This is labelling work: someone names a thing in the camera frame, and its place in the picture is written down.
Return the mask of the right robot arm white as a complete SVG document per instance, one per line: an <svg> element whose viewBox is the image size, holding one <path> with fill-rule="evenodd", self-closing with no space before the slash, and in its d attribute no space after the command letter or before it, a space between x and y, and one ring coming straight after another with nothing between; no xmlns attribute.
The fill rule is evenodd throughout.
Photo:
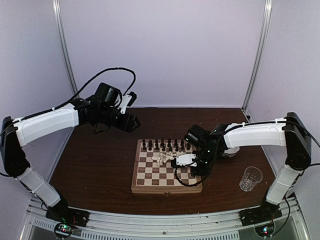
<svg viewBox="0 0 320 240"><path fill-rule="evenodd" d="M256 210L261 221L276 212L294 182L311 166L312 143L318 143L295 112L274 120L218 124L213 130L195 124L186 132L184 140L195 150L177 157L177 165L191 167L195 176L204 179L217 158L234 156L242 147L282 149L283 164Z"/></svg>

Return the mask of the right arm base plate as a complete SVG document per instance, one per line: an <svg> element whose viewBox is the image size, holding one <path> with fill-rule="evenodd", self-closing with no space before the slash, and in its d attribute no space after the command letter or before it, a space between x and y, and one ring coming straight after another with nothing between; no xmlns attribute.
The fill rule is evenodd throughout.
<svg viewBox="0 0 320 240"><path fill-rule="evenodd" d="M282 212L279 209L272 210L270 208L247 208L239 212L239 217L243 227L256 225L264 222L270 222L276 218L280 218Z"/></svg>

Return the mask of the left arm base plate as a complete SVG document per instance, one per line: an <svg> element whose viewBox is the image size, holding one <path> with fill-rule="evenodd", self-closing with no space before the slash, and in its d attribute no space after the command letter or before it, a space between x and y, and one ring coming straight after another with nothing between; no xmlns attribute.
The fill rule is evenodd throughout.
<svg viewBox="0 0 320 240"><path fill-rule="evenodd" d="M76 227L86 227L89 219L89 212L86 210L70 208L67 203L60 201L54 206L48 206L45 217Z"/></svg>

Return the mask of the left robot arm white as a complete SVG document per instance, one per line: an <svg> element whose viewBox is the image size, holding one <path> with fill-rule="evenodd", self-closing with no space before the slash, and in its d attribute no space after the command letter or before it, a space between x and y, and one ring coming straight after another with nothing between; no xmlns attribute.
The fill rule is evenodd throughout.
<svg viewBox="0 0 320 240"><path fill-rule="evenodd" d="M7 116L2 121L0 153L4 177L14 178L39 197L61 222L72 218L72 211L62 195L29 163L23 147L64 129L89 124L99 134L98 125L131 133L140 127L136 115L127 112L137 99L130 89L120 89L104 82L95 93L81 98L76 93L66 102L19 118Z"/></svg>

